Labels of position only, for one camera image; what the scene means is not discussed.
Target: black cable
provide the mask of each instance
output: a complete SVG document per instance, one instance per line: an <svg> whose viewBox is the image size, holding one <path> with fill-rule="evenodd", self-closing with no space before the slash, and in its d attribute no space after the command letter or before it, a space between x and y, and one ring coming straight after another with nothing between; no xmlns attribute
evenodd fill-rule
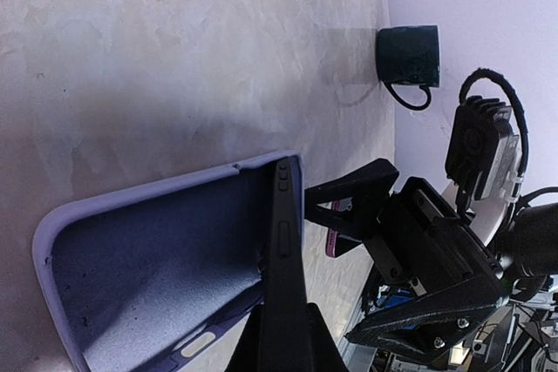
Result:
<svg viewBox="0 0 558 372"><path fill-rule="evenodd" d="M527 170L527 162L529 159L529 142L527 138L528 129L527 121L525 120L525 111L521 105L521 101L515 93L515 89L509 84L509 82L499 74L498 72L490 69L477 69L469 76L463 85L461 86L461 91L459 92L459 102L462 104L466 100L467 93L471 89L471 86L476 81L487 78L491 82L497 84L506 94L509 99L510 105L514 110L515 120L517 121L517 126L520 130L521 138L521 160L517 168L518 177L522 177Z"/></svg>
<svg viewBox="0 0 558 372"><path fill-rule="evenodd" d="M485 328L487 328L487 327L497 327L497 326L498 326L498 323L496 323L496 322L491 323L491 324L485 324L477 332L477 335L490 335L494 330L486 331Z"/></svg>
<svg viewBox="0 0 558 372"><path fill-rule="evenodd" d="M518 213L520 209L523 209L524 207L529 205L532 200L547 193L558 193L558 186L543 187L542 189L528 193L525 196L521 196L517 201L517 205L515 206L515 212Z"/></svg>
<svg viewBox="0 0 558 372"><path fill-rule="evenodd" d="M391 85L389 83L384 83L385 88L387 89L387 91L389 93L391 93L391 95L393 96L393 98L395 100L397 100L402 106L404 106L407 109L410 109L411 111L423 111L424 109L426 109L428 106L430 106L430 103L432 102L432 94L430 93L430 89L428 88L428 86L419 86L418 88L423 91L426 94L426 100L422 105L412 105L409 102L406 102L405 100L403 100L403 98L401 98L391 87Z"/></svg>
<svg viewBox="0 0 558 372"><path fill-rule="evenodd" d="M518 372L523 370L521 367L521 361L523 356L529 350L529 347L534 346L533 339L527 333L521 333L520 336L515 341L514 345L510 349L509 356L506 360L506 365L503 369L504 372L509 372L510 370L517 370Z"/></svg>
<svg viewBox="0 0 558 372"><path fill-rule="evenodd" d="M531 307L521 307L521 306L516 306L518 309L520 309L521 311L523 311L524 314L529 315L529 313L527 311L525 311L525 309L523 308L527 308L530 309L531 311L533 311L533 315L530 316L531 320L534 323L534 326L537 329L537 334L539 335L539 340L541 340L540 342L534 340L542 349L542 351L544 352L545 357L547 358L547 361L550 363L553 363L554 365L558 365L558 361L555 361L552 357L550 357L550 350L548 350L548 345L544 342L544 338L542 337L542 330L541 330L541 321L544 320L543 314L541 314L538 310L532 309ZM534 317L537 316L539 317L539 320L533 320ZM521 330L523 330L523 332L526 332L524 327L520 326Z"/></svg>
<svg viewBox="0 0 558 372"><path fill-rule="evenodd" d="M527 333L521 333L520 337L525 337ZM531 337L526 338L527 346L522 345L518 350L520 353L514 357L514 361L504 372L526 372L531 370L533 359L541 352L541 347Z"/></svg>

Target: lavender phone case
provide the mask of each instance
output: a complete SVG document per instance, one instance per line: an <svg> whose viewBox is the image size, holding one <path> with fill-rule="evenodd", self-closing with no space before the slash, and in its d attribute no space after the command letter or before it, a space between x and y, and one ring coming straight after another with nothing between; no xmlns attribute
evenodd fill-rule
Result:
<svg viewBox="0 0 558 372"><path fill-rule="evenodd" d="M217 340L262 301L275 162L284 157L293 162L302 225L293 152L72 202L44 217L33 260L77 371L175 371L200 353L181 353L191 341L207 332Z"/></svg>

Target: wire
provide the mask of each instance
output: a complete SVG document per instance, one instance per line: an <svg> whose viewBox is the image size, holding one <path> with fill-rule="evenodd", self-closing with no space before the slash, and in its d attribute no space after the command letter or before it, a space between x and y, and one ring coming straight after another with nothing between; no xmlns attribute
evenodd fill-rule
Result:
<svg viewBox="0 0 558 372"><path fill-rule="evenodd" d="M524 339L525 339L525 344L523 344L523 346L521 346L521 348L517 351L517 354L515 355L515 357L510 362L507 362L506 368L504 369L504 372L509 372L516 365L516 363L521 359L523 354L527 351L528 347L533 342L533 339L527 333L525 333Z"/></svg>
<svg viewBox="0 0 558 372"><path fill-rule="evenodd" d="M558 193L558 186L543 187L542 189L528 193L525 196L521 196L517 201L517 205L515 206L515 212L519 212L520 209L528 206L532 200L539 198L540 196L547 193Z"/></svg>
<svg viewBox="0 0 558 372"><path fill-rule="evenodd" d="M529 315L529 313L527 311L525 311L523 309L523 307L520 306L516 306L518 309L520 309L521 311L523 311L524 314ZM545 357L547 358L547 361L549 361L550 363L553 363L554 365L558 365L558 361L555 361L552 357L550 357L550 350L548 350L548 345L544 342L544 338L542 337L542 329L541 329L541 321L543 320L543 316L536 310L526 307L527 309L530 309L533 311L533 315L530 316L531 320L534 319L535 316L539 317L539 320L533 320L534 326L537 329L537 334L539 335L539 340L541 340L540 342L536 341L534 339L534 341L541 347L542 351L544 352ZM524 332L526 332L526 330L524 329L524 327L520 326L521 330L523 330Z"/></svg>
<svg viewBox="0 0 558 372"><path fill-rule="evenodd" d="M528 129L527 121L525 120L525 111L523 110L523 105L515 93L515 89L509 84L509 82L499 74L498 72L490 69L477 69L471 74L463 85L461 86L461 91L459 92L459 102L462 104L466 100L467 93L471 89L471 86L476 81L487 78L491 82L497 84L506 94L509 99L510 105L514 110L515 120L517 121L517 126L520 130L521 138L521 160L517 168L518 177L523 177L527 171L527 162L529 159L529 141L527 138Z"/></svg>
<svg viewBox="0 0 558 372"><path fill-rule="evenodd" d="M492 324L485 324L480 328L477 335L490 335L494 330L485 331L485 328L487 328L487 327L497 327L497 326L498 326L498 323L496 323L496 322L494 322Z"/></svg>
<svg viewBox="0 0 558 372"><path fill-rule="evenodd" d="M397 100L402 106L404 106L407 109L410 109L411 111L423 111L428 106L430 106L430 103L432 102L432 94L430 93L430 89L428 88L428 86L419 86L418 87L421 91L423 91L426 94L425 102L422 105L411 105L409 102L406 102L403 98L401 98L395 92L395 90L393 90L393 88L391 87L391 85L389 83L384 83L384 85L385 85L385 88L387 89L387 91L389 93L391 93L391 95L393 96L393 98L395 100Z"/></svg>

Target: bolt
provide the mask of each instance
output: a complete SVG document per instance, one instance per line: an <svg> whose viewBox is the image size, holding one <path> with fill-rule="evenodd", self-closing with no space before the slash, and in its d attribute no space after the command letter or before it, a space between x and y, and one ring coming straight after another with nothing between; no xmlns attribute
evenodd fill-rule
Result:
<svg viewBox="0 0 558 372"><path fill-rule="evenodd" d="M459 318L457 320L457 327L459 328L467 328L469 327L469 321L466 318Z"/></svg>
<svg viewBox="0 0 558 372"><path fill-rule="evenodd" d="M435 348L443 348L446 345L446 342L444 342L441 337L436 337L434 339L434 347Z"/></svg>

